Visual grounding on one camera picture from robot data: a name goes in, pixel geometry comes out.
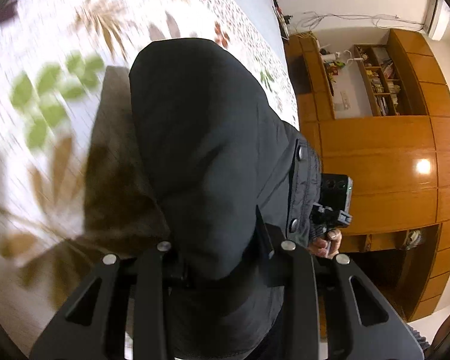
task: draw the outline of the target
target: silver screw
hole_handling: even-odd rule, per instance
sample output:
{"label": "silver screw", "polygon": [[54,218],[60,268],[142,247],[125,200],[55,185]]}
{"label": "silver screw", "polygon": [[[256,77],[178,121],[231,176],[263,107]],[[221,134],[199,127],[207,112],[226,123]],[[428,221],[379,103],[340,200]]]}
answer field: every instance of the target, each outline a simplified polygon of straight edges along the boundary
{"label": "silver screw", "polygon": [[281,246],[282,246],[282,249],[285,251],[294,251],[296,248],[295,243],[293,241],[289,241],[289,240],[282,241]]}
{"label": "silver screw", "polygon": [[172,249],[172,244],[168,241],[162,241],[157,245],[157,249],[161,252],[166,252]]}
{"label": "silver screw", "polygon": [[112,266],[116,263],[116,256],[114,254],[107,254],[103,257],[102,261],[106,266]]}
{"label": "silver screw", "polygon": [[342,264],[342,266],[345,266],[350,263],[350,257],[348,257],[346,254],[340,253],[337,254],[337,257],[335,257],[337,260],[337,263]]}

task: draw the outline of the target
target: hand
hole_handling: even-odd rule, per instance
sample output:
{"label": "hand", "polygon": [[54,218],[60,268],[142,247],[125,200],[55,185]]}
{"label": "hand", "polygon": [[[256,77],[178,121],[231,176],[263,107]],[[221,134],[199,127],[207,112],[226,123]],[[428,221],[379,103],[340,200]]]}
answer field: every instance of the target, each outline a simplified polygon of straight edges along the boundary
{"label": "hand", "polygon": [[330,240],[330,252],[327,251],[328,241],[322,238],[316,238],[308,245],[308,251],[317,257],[325,257],[332,259],[340,248],[342,243],[342,232],[338,229],[332,230],[327,233],[327,239]]}

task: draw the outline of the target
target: floral bedspread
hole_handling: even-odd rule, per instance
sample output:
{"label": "floral bedspread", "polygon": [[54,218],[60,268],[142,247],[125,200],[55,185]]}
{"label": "floral bedspread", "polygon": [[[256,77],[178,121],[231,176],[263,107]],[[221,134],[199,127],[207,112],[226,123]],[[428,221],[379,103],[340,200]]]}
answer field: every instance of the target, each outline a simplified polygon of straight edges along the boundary
{"label": "floral bedspread", "polygon": [[298,127],[288,73],[233,0],[0,10],[0,321],[26,353],[103,254],[134,255],[167,233],[141,171],[128,69],[151,41],[180,37],[228,50]]}

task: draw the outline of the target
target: black jacket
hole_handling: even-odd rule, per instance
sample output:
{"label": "black jacket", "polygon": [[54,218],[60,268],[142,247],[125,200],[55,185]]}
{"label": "black jacket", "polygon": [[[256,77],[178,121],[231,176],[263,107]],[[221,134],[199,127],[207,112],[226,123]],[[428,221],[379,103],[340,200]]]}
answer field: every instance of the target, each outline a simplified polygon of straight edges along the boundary
{"label": "black jacket", "polygon": [[308,244],[318,156],[252,74],[209,40],[153,42],[135,60],[130,87],[140,154],[172,241],[207,284],[170,295],[174,355],[243,359],[270,330],[283,289],[244,295],[220,283],[243,265],[255,272],[246,250],[256,206],[266,223]]}

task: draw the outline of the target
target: air conditioner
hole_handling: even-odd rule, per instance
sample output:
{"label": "air conditioner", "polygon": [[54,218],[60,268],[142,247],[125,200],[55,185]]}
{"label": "air conditioner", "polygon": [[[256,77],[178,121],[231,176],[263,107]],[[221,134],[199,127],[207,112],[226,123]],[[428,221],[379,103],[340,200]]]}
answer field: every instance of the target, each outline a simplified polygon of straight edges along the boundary
{"label": "air conditioner", "polygon": [[429,0],[423,29],[434,40],[442,39],[450,20],[450,8],[445,0]]}

